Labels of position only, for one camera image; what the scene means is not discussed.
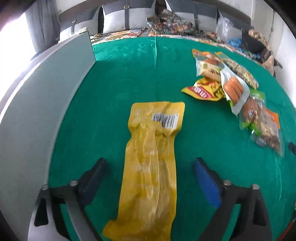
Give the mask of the orange clear nut packet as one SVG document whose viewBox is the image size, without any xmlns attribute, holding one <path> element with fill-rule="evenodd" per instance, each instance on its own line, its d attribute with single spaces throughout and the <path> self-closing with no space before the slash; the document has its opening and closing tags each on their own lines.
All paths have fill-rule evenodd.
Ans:
<svg viewBox="0 0 296 241">
<path fill-rule="evenodd" d="M 252 126 L 251 138 L 259 146 L 269 146 L 283 157 L 283 139 L 276 117 L 276 113 L 261 108 Z"/>
</svg>

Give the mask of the orange clear chicken packet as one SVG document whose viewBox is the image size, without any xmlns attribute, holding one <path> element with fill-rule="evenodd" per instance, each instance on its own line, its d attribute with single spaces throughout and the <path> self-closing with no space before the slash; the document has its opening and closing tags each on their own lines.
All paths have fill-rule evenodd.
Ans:
<svg viewBox="0 0 296 241">
<path fill-rule="evenodd" d="M 222 61 L 215 55 L 207 51 L 199 51 L 197 49 L 192 50 L 193 57 L 198 61 L 205 61 L 210 64 L 219 66 L 222 64 Z"/>
</svg>

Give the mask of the grey white pillow middle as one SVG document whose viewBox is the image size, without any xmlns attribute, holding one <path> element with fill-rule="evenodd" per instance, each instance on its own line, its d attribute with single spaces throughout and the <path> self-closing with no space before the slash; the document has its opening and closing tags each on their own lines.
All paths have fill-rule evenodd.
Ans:
<svg viewBox="0 0 296 241">
<path fill-rule="evenodd" d="M 154 0 L 121 0 L 102 6 L 104 33 L 146 28 L 147 18 L 156 15 Z"/>
</svg>

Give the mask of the green burger snack packet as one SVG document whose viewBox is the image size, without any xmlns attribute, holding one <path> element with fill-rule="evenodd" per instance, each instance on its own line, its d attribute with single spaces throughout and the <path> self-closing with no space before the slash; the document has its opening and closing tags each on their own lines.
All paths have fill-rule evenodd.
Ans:
<svg viewBox="0 0 296 241">
<path fill-rule="evenodd" d="M 250 95 L 239 113 L 240 128 L 242 130 L 250 129 L 255 134 L 260 135 L 260 113 L 265 106 L 265 93 L 251 89 Z"/>
</svg>

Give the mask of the floral folded blanket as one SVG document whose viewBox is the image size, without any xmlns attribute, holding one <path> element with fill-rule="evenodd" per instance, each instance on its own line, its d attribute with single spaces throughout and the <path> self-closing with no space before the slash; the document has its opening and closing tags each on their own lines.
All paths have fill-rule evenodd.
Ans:
<svg viewBox="0 0 296 241">
<path fill-rule="evenodd" d="M 154 33 L 159 35 L 195 36 L 198 33 L 191 22 L 182 20 L 167 9 L 159 15 L 147 18 L 147 24 Z"/>
</svg>

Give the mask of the long yellow patterned packet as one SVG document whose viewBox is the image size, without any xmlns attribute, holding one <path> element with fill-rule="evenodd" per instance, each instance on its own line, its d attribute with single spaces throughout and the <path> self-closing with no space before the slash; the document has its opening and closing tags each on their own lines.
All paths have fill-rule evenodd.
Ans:
<svg viewBox="0 0 296 241">
<path fill-rule="evenodd" d="M 242 65 L 229 58 L 223 52 L 215 52 L 215 55 L 222 60 L 237 76 L 242 78 L 251 88 L 257 90 L 259 88 L 258 81 L 254 76 Z"/>
</svg>

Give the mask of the grey white pillow right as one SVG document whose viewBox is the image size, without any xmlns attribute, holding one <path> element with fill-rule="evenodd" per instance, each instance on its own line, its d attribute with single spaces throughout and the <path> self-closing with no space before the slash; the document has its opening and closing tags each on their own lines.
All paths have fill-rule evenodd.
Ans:
<svg viewBox="0 0 296 241">
<path fill-rule="evenodd" d="M 217 26 L 218 10 L 215 6 L 196 1 L 166 1 L 169 11 L 181 20 L 192 23 L 198 31 L 214 33 Z"/>
</svg>

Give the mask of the black bag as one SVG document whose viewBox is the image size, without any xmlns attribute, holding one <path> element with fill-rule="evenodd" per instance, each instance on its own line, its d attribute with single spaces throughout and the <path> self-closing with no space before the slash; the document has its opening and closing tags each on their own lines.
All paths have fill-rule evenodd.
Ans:
<svg viewBox="0 0 296 241">
<path fill-rule="evenodd" d="M 260 53 L 266 49 L 266 45 L 260 40 L 260 38 L 260 33 L 254 29 L 250 29 L 249 31 L 243 30 L 242 40 L 239 47 L 254 54 Z"/>
</svg>

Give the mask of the yellow red snack packet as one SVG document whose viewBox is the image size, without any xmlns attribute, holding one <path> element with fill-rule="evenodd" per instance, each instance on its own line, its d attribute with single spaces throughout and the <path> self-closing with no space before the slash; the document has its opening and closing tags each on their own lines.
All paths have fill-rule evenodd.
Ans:
<svg viewBox="0 0 296 241">
<path fill-rule="evenodd" d="M 198 100 L 219 101 L 226 98 L 221 82 L 207 77 L 198 79 L 193 86 L 185 87 L 181 92 Z"/>
</svg>

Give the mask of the blue plastic bag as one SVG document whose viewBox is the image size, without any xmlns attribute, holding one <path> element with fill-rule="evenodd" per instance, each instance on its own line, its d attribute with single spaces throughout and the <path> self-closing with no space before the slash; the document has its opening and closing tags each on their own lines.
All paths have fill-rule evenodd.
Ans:
<svg viewBox="0 0 296 241">
<path fill-rule="evenodd" d="M 228 44 L 231 45 L 234 48 L 240 48 L 241 43 L 242 43 L 242 40 L 241 39 L 237 39 L 237 38 L 230 39 L 228 41 Z"/>
</svg>

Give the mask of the grey white pillow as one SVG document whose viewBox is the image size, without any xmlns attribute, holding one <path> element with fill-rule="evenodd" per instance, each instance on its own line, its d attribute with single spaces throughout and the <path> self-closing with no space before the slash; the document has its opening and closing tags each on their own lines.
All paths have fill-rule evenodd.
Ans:
<svg viewBox="0 0 296 241">
<path fill-rule="evenodd" d="M 77 15 L 70 14 L 65 11 L 59 15 L 60 36 L 59 41 L 64 41 L 72 35 L 88 31 L 89 35 L 98 33 L 99 27 L 99 11 L 97 6 L 92 9 L 83 10 Z"/>
<path fill-rule="evenodd" d="M 217 26 L 218 10 L 215 6 L 196 1 L 166 1 L 169 11 L 181 20 L 192 23 L 198 31 L 214 33 Z"/>
<path fill-rule="evenodd" d="M 121 0 L 102 6 L 104 33 L 146 28 L 147 18 L 156 15 L 154 0 Z"/>
</svg>

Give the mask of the cream biscuit packet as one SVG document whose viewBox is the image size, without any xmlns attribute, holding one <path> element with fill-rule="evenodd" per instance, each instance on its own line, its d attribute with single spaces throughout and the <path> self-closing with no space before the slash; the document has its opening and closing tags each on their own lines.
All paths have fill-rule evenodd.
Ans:
<svg viewBox="0 0 296 241">
<path fill-rule="evenodd" d="M 224 65 L 221 62 L 209 60 L 196 61 L 197 76 L 204 76 L 213 81 L 221 82 L 221 70 Z"/>
</svg>

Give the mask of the grey curtain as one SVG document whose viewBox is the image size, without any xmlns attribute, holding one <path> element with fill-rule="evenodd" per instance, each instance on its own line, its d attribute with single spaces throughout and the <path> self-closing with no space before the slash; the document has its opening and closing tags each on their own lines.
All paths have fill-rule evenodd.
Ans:
<svg viewBox="0 0 296 241">
<path fill-rule="evenodd" d="M 58 43 L 60 24 L 56 1 L 35 1 L 26 11 L 26 19 L 36 52 L 44 51 Z"/>
</svg>

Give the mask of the grey board panel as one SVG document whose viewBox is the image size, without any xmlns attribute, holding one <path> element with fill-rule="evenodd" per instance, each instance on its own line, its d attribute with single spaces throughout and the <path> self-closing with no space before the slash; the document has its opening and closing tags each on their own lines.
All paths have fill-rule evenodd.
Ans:
<svg viewBox="0 0 296 241">
<path fill-rule="evenodd" d="M 33 59 L 1 100 L 1 212 L 19 240 L 28 237 L 64 115 L 95 61 L 88 32 L 74 35 Z"/>
</svg>

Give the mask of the sausage snack packet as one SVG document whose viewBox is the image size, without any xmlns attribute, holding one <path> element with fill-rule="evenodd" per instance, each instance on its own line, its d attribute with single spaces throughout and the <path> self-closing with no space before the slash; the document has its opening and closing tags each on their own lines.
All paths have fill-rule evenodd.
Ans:
<svg viewBox="0 0 296 241">
<path fill-rule="evenodd" d="M 221 86 L 231 111 L 235 116 L 238 116 L 250 96 L 249 87 L 244 80 L 226 68 L 220 72 L 220 75 Z"/>
</svg>

